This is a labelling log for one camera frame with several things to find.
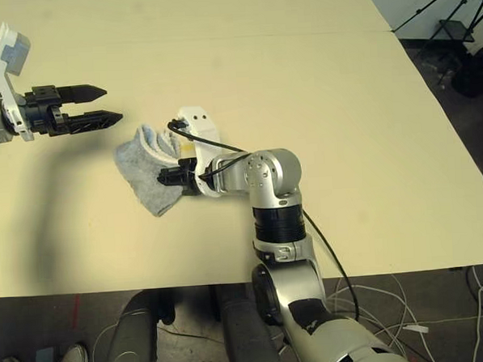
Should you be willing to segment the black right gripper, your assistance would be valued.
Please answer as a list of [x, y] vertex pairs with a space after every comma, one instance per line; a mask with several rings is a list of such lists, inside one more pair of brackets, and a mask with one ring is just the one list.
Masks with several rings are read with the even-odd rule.
[[[163, 168], [157, 176], [157, 182], [162, 185], [179, 185], [183, 186], [182, 194], [184, 196], [200, 195], [201, 191], [196, 183], [195, 172], [197, 166], [197, 158], [184, 158], [178, 161], [179, 167]], [[183, 171], [183, 180], [181, 182], [181, 170]]]

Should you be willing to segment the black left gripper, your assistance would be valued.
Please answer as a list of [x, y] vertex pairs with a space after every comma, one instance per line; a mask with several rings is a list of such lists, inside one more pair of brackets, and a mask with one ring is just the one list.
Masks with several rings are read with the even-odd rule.
[[47, 134], [50, 137], [86, 133], [114, 126], [123, 115], [100, 110], [69, 116], [64, 120], [61, 114], [62, 104], [84, 104], [107, 94], [103, 88], [90, 84], [69, 87], [38, 86], [24, 94], [25, 103], [20, 108], [25, 113], [32, 133]]

